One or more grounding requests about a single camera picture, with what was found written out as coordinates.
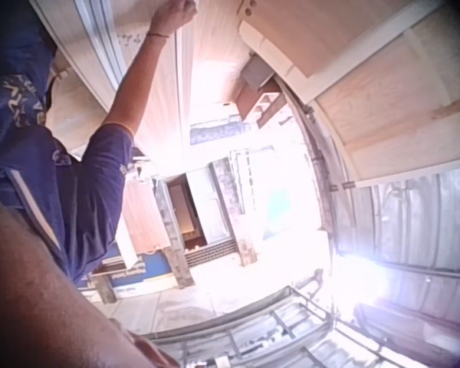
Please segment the floor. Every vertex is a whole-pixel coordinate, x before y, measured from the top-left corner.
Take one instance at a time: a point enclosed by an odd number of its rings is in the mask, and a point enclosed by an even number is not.
[[[258,262],[245,268],[240,266],[237,254],[192,268],[196,283],[193,287],[94,305],[125,328],[148,334],[236,311],[287,284],[310,277],[317,268],[327,269],[329,249],[324,232],[288,231],[269,238],[256,250]]]

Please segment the skin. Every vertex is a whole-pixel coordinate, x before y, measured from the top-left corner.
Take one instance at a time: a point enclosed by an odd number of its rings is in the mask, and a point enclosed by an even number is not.
[[[192,0],[169,0],[157,10],[148,35],[117,90],[104,124],[117,123],[126,127],[133,136],[136,134],[145,112],[160,53],[168,37],[177,28],[190,22],[196,13],[196,4]]]
[[[0,366],[152,367],[0,204]]]
[[[156,12],[103,123],[136,134],[167,38],[196,12],[191,0],[169,0]],[[0,204],[0,366],[179,365],[105,318],[60,271],[44,242]]]

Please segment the bracelet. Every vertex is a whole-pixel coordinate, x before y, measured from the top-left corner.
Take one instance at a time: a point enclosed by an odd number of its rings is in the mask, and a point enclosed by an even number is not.
[[[162,37],[162,38],[169,38],[170,36],[165,36],[164,34],[160,34],[160,33],[153,33],[153,32],[150,32],[148,31],[146,33],[147,36],[155,36],[155,37]]]

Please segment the hand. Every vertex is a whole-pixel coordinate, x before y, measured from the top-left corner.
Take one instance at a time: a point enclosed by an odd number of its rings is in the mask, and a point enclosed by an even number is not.
[[[193,0],[168,0],[153,16],[149,33],[169,37],[177,28],[190,22],[197,12]]]
[[[156,366],[163,366],[166,368],[180,368],[180,365],[168,354],[164,353],[161,349],[150,343],[139,334],[131,332],[123,327],[123,325],[115,318],[109,320],[121,330],[124,336],[136,347],[138,350],[151,362],[156,363]]]

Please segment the bright light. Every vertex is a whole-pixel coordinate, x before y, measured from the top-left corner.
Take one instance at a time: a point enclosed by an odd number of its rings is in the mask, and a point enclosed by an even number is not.
[[[358,304],[372,304],[388,291],[385,270],[365,258],[337,257],[334,269],[337,306],[344,319],[352,319]]]

